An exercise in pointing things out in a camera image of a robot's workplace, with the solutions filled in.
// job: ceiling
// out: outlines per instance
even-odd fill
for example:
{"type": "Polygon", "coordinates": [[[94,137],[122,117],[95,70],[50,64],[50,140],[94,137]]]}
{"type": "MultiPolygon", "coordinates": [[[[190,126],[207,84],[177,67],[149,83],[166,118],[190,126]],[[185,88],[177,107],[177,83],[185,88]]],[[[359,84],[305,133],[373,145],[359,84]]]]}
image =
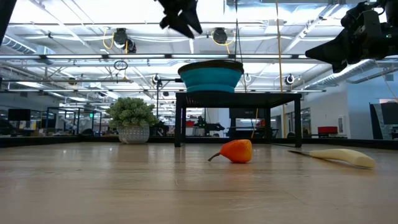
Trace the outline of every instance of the ceiling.
{"type": "MultiPolygon", "coordinates": [[[[121,49],[111,45],[112,33],[116,28],[126,28],[128,36],[137,46],[137,54],[278,54],[277,11],[274,1],[261,3],[260,0],[238,1],[238,13],[230,0],[199,0],[197,13],[203,28],[202,35],[195,33],[195,40],[170,29],[161,29],[159,21],[163,18],[163,9],[158,2],[148,0],[97,0],[95,5],[86,0],[43,0],[41,6],[34,0],[18,0],[6,35],[24,46],[38,49],[45,46],[53,54],[124,54],[121,49]],[[236,18],[239,21],[239,42],[235,46],[236,18]],[[211,33],[217,27],[223,27],[229,35],[231,44],[220,46],[213,42],[211,33]]],[[[360,1],[295,0],[279,1],[280,47],[283,54],[303,55],[306,50],[334,39],[342,30],[340,19],[345,12],[360,1]],[[347,4],[329,5],[331,2],[347,4]]],[[[0,54],[20,55],[19,51],[3,45],[0,54]]],[[[178,69],[199,59],[129,59],[129,67],[120,72],[109,74],[115,60],[53,60],[46,64],[35,60],[2,60],[2,68],[7,69],[2,76],[15,79],[16,69],[21,69],[19,79],[42,79],[51,75],[54,80],[75,77],[93,79],[93,83],[105,78],[126,77],[131,82],[106,82],[98,84],[51,83],[52,88],[89,89],[93,85],[102,89],[140,90],[151,89],[152,77],[179,78],[178,69]]],[[[280,68],[282,76],[289,74],[296,78],[295,88],[310,82],[318,75],[331,69],[327,64],[314,60],[245,60],[244,70],[250,76],[247,87],[251,89],[278,90],[280,68]]],[[[240,82],[237,88],[244,88],[240,82]]],[[[14,84],[14,88],[27,88],[14,84]]],[[[164,90],[185,89],[183,83],[170,82],[164,90]]],[[[153,94],[112,93],[119,96],[141,97],[153,101],[153,94]]],[[[98,99],[96,93],[86,96],[90,100],[98,99]]],[[[175,98],[174,93],[162,98],[175,98]]]]}

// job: white planter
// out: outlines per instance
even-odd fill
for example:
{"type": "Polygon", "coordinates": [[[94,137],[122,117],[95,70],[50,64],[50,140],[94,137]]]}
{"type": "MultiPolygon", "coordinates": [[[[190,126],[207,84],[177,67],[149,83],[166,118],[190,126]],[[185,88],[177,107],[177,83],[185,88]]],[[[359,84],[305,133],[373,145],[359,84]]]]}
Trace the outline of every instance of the white planter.
{"type": "Polygon", "coordinates": [[[144,144],[149,139],[149,125],[118,128],[119,140],[124,144],[144,144]]]}

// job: orange vegetable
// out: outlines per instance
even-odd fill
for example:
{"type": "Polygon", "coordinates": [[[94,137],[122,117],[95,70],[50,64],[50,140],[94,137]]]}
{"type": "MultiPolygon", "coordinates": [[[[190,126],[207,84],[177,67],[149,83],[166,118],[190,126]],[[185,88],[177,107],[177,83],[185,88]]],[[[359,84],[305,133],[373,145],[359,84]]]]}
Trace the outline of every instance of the orange vegetable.
{"type": "Polygon", "coordinates": [[[252,146],[250,140],[234,140],[226,143],[221,148],[220,152],[212,156],[208,161],[210,162],[216,156],[225,156],[232,162],[245,163],[251,160],[252,146]]]}

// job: potted plant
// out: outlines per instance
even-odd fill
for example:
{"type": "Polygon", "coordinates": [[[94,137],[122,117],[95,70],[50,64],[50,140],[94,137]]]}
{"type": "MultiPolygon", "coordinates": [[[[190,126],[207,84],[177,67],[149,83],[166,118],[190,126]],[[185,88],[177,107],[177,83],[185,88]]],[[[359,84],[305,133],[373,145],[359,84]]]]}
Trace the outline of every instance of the potted plant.
{"type": "Polygon", "coordinates": [[[152,114],[155,105],[147,105],[140,98],[119,98],[106,110],[112,119],[111,128],[117,128],[119,140],[126,144],[142,144],[149,139],[149,126],[159,122],[152,114]]]}

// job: pepper stem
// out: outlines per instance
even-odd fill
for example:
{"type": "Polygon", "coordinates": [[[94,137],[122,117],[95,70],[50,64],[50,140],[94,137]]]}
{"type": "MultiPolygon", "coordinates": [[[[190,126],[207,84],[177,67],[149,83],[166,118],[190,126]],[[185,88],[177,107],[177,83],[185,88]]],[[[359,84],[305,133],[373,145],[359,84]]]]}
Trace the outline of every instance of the pepper stem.
{"type": "Polygon", "coordinates": [[[216,156],[219,156],[219,155],[220,155],[220,153],[219,153],[219,152],[217,152],[217,153],[216,153],[214,156],[211,156],[211,157],[210,157],[210,159],[208,159],[207,161],[209,161],[209,162],[210,162],[210,161],[211,161],[211,160],[212,160],[214,157],[216,157],[216,156]]]}

